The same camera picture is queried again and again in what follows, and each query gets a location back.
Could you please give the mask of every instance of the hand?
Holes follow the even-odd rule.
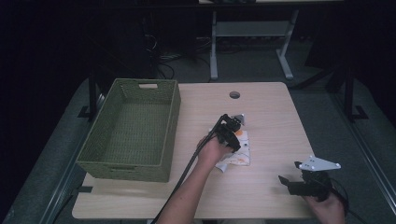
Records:
[[[322,224],[344,224],[345,212],[344,205],[333,193],[323,202],[311,196],[304,196],[304,200],[308,203],[311,210],[317,216]]]
[[[205,137],[201,139],[198,146],[204,141]],[[210,139],[202,148],[198,155],[198,163],[204,163],[206,166],[213,168],[226,153],[232,152],[233,149],[225,147],[219,143],[218,138],[215,136]]]

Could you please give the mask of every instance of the wooden table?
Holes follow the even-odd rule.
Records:
[[[290,196],[278,175],[301,180],[295,161],[313,154],[289,91],[283,83],[179,84],[181,107],[168,183],[96,179],[86,175],[75,218],[154,218],[179,180],[198,141],[223,114],[245,114],[250,166],[215,168],[205,185],[196,218],[312,217],[304,200]],[[240,93],[232,99],[231,91]]]

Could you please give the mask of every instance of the green wicker basket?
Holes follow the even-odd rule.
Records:
[[[167,182],[179,109],[175,80],[116,79],[78,165],[96,178]]]

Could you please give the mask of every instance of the human arm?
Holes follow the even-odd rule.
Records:
[[[226,153],[231,151],[230,147],[221,145],[217,137],[207,142],[198,155],[198,162],[195,167],[171,197],[163,209],[157,224],[192,223],[211,170]]]
[[[317,216],[322,224],[345,224],[344,205],[333,193],[323,202],[318,202],[317,198],[304,196],[312,212]]]

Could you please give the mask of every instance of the forearm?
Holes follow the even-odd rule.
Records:
[[[212,166],[197,162],[189,177],[169,200],[158,224],[191,223]]]

